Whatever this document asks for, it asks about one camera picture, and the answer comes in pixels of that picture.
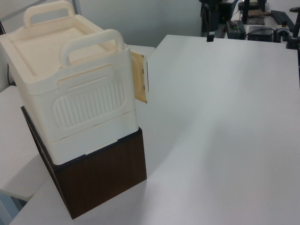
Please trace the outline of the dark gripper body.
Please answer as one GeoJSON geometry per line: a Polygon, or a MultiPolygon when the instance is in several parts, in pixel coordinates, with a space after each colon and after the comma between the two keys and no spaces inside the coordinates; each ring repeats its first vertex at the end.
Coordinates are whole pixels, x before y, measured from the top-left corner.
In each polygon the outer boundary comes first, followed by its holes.
{"type": "Polygon", "coordinates": [[[206,12],[206,20],[208,25],[208,32],[213,32],[218,29],[219,22],[219,11],[207,11],[206,12]]]}

